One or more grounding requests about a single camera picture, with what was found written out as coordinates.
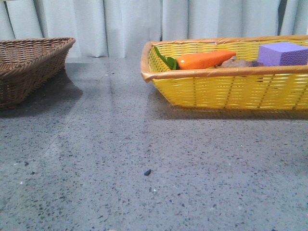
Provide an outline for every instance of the carrot leaves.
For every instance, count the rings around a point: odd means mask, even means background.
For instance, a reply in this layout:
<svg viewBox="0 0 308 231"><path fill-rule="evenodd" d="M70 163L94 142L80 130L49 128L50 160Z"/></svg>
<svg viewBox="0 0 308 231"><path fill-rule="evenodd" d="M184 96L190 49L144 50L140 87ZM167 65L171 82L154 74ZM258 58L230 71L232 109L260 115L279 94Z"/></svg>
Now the carrot leaves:
<svg viewBox="0 0 308 231"><path fill-rule="evenodd" d="M156 54L158 55L158 57L170 68L170 70L178 70L179 69L179 64L177 62L176 59L172 58L172 57L165 57L164 55L162 55L158 48L156 46L154 46L154 49L156 51Z"/></svg>

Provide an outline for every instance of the terrazzo surface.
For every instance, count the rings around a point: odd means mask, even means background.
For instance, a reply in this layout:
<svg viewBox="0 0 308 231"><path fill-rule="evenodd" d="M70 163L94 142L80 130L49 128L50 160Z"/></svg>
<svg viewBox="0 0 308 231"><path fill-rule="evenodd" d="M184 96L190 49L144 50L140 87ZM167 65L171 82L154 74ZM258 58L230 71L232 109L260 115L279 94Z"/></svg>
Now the terrazzo surface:
<svg viewBox="0 0 308 231"><path fill-rule="evenodd" d="M307 119L175 108L139 59L67 60L0 112L0 230L308 231Z"/></svg>

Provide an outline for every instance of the purple foam block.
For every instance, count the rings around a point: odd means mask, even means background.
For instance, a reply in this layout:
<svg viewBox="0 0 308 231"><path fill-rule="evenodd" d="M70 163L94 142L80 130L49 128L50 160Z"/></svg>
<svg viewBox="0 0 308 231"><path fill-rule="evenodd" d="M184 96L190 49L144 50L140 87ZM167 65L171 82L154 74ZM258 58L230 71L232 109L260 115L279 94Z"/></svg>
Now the purple foam block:
<svg viewBox="0 0 308 231"><path fill-rule="evenodd" d="M264 44L259 47L258 62L264 66L306 65L308 47L291 42Z"/></svg>

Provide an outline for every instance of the white curtain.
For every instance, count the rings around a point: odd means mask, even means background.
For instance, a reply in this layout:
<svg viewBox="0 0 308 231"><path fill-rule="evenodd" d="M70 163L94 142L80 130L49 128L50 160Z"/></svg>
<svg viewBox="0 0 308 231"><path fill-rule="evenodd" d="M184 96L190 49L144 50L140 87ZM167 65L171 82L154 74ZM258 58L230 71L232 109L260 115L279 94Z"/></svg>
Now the white curtain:
<svg viewBox="0 0 308 231"><path fill-rule="evenodd" d="M307 31L308 0L0 1L0 39L75 37L69 57L139 57L150 40Z"/></svg>

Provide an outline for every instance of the brown wicker basket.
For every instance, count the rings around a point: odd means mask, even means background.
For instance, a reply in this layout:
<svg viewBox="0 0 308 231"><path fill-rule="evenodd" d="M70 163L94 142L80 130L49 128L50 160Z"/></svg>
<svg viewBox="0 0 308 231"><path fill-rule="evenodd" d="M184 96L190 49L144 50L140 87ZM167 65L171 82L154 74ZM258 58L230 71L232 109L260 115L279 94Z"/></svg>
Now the brown wicker basket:
<svg viewBox="0 0 308 231"><path fill-rule="evenodd" d="M0 110L15 108L64 68L74 38L0 41Z"/></svg>

